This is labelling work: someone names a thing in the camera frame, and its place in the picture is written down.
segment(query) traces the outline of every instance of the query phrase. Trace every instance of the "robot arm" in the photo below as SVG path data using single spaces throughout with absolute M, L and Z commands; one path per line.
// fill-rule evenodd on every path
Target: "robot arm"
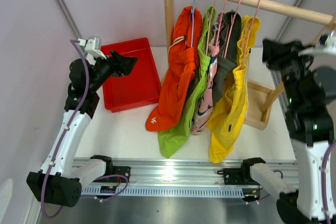
M 96 60 L 94 65 L 90 65 L 85 60 L 89 70 L 89 86 L 86 87 L 85 67 L 82 60 L 73 61 L 70 64 L 71 84 L 68 87 L 61 129 L 39 172 L 30 172 L 27 177 L 27 184 L 38 201 L 41 201 L 43 192 L 44 202 L 68 207 L 73 207 L 78 202 L 82 188 L 100 176 L 112 174 L 113 164 L 110 157 L 95 155 L 87 164 L 75 171 L 72 170 L 72 163 L 83 133 L 95 113 L 99 101 L 97 90 L 110 76 L 129 75 L 138 60 L 133 57 L 123 57 L 115 51 L 111 51 L 111 57 L 105 56 L 100 51 L 100 39 L 97 37 L 78 41 L 85 52 L 92 54 Z M 86 88 L 88 93 L 83 97 Z M 82 105 L 74 114 L 80 103 Z
M 330 157 L 324 157 L 336 145 L 326 108 L 336 98 L 336 71 L 326 66 L 310 71 L 314 56 L 319 55 L 336 56 L 336 31 L 323 34 L 316 47 L 305 47 L 299 41 L 263 40 L 262 60 L 269 69 L 281 72 L 288 98 L 286 125 L 296 150 L 299 190 L 273 173 L 261 158 L 244 160 L 238 171 L 221 172 L 224 178 L 235 176 L 246 184 L 262 185 L 276 200 L 284 223 L 336 223 Z

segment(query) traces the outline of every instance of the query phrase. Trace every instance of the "dark gray garment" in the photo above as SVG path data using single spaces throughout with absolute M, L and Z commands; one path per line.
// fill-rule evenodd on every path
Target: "dark gray garment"
M 223 55 L 225 52 L 227 41 L 225 41 L 226 34 L 230 32 L 231 27 L 231 18 L 235 15 L 235 11 L 230 11 L 223 16 L 224 29 L 220 33 L 220 42 L 219 42 L 219 55 Z M 237 13 L 235 21 L 232 26 L 231 36 L 229 40 L 229 45 L 227 47 L 226 59 L 230 60 L 233 63 L 237 63 L 237 42 L 239 41 L 240 34 L 242 33 L 242 21 L 240 15 Z
M 214 77 L 214 84 L 212 87 L 212 99 L 213 104 L 216 104 L 222 97 L 225 92 L 224 83 L 227 75 L 232 72 L 237 67 L 237 43 L 241 34 L 241 17 L 237 13 L 235 21 L 232 26 L 231 36 L 227 48 L 226 58 L 222 57 L 222 53 L 226 47 L 226 33 L 229 32 L 231 27 L 231 17 L 235 15 L 235 11 L 226 13 L 223 16 L 224 29 L 220 32 L 220 42 L 219 42 L 219 54 L 217 57 L 217 72 Z
M 227 75 L 237 67 L 237 64 L 228 59 L 218 56 L 217 58 L 217 72 L 213 80 L 212 86 L 212 100 L 213 104 L 218 102 L 224 94 L 224 83 Z

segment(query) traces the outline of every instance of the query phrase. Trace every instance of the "green garment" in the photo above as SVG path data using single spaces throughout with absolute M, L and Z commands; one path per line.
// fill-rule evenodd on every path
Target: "green garment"
M 199 40 L 199 44 L 197 47 L 198 55 L 200 58 L 199 68 L 195 71 L 195 78 L 189 85 L 187 100 L 184 104 L 180 121 L 170 130 L 158 132 L 160 151 L 161 154 L 166 158 L 170 158 L 187 141 L 190 135 L 190 128 L 196 102 L 201 98 L 207 87 L 207 71 L 209 68 L 210 57 L 206 55 L 205 50 L 207 43 L 209 18 L 212 9 L 213 6 L 210 6 L 206 10 L 203 18 L 202 36 Z M 211 27 L 215 20 L 215 17 L 216 10 L 214 9 L 211 18 Z M 213 30 L 210 29 L 209 42 L 212 40 L 213 36 Z

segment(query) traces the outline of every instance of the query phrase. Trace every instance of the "blue hanger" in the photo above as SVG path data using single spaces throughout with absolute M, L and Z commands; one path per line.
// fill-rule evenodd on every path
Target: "blue hanger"
M 193 47 L 193 41 L 194 41 L 194 12 L 195 12 L 195 5 L 196 5 L 196 0 L 193 2 L 193 8 L 191 9 L 192 13 L 192 18 L 193 18 L 193 26 L 191 30 L 191 47 Z

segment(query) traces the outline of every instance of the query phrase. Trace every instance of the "gray floor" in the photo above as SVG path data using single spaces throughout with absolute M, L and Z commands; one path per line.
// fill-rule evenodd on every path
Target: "gray floor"
M 103 203 L 93 199 L 82 199 L 75 207 L 63 209 L 57 218 L 40 218 L 38 223 L 283 223 L 277 214 L 276 203 L 270 197 L 260 202 L 260 205 L 238 205 L 240 203 L 240 199 L 216 198 L 120 196 Z

